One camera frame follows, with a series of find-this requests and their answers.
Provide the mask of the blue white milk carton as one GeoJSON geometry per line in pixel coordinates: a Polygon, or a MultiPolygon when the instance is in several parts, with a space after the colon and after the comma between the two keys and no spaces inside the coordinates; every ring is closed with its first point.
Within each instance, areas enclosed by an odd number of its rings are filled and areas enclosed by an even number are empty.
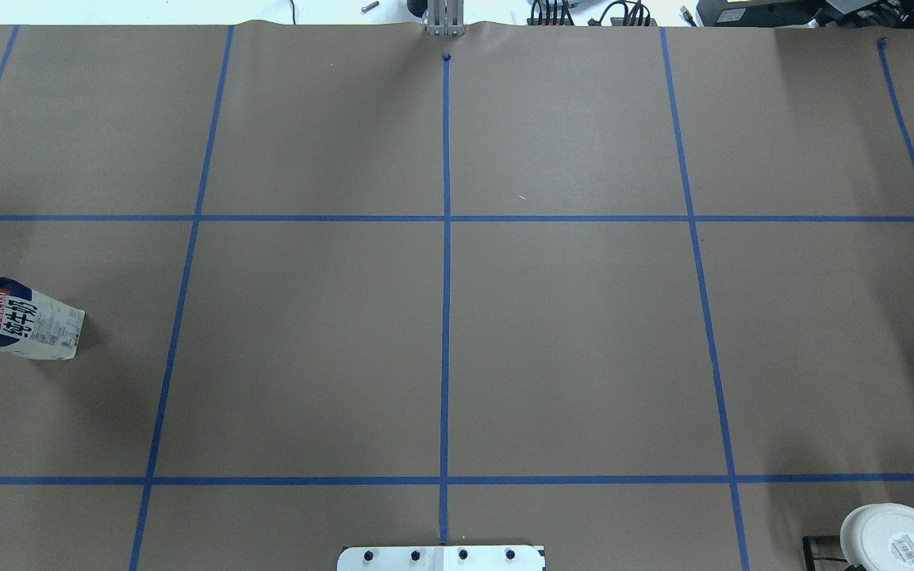
{"type": "Polygon", "coordinates": [[[75,357],[86,312],[0,276],[0,353],[29,360],[75,357]]]}

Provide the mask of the black power strip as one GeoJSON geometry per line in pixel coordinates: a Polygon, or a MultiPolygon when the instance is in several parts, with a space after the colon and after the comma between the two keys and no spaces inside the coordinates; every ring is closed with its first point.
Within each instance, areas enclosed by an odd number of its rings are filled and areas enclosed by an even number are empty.
{"type": "Polygon", "coordinates": [[[528,26],[653,28],[657,21],[643,1],[529,1],[528,26]]]}

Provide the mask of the black laptop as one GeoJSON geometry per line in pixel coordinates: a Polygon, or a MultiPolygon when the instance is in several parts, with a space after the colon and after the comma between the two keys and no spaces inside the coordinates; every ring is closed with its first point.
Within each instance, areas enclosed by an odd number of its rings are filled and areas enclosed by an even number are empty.
{"type": "Polygon", "coordinates": [[[823,1],[697,1],[705,28],[785,28],[806,25],[823,1]]]}

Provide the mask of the aluminium frame post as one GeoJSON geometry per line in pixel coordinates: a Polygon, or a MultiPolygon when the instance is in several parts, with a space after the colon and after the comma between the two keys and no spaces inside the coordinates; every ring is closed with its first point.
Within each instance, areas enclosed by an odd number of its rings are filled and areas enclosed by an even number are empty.
{"type": "Polygon", "coordinates": [[[464,36],[467,23],[464,19],[463,0],[429,0],[422,19],[429,36],[464,36]]]}

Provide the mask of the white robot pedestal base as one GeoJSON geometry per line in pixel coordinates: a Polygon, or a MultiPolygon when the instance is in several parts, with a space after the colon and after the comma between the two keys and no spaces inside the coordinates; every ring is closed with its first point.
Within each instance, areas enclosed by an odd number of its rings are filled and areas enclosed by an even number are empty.
{"type": "Polygon", "coordinates": [[[337,570],[545,570],[542,546],[353,546],[337,570]]]}

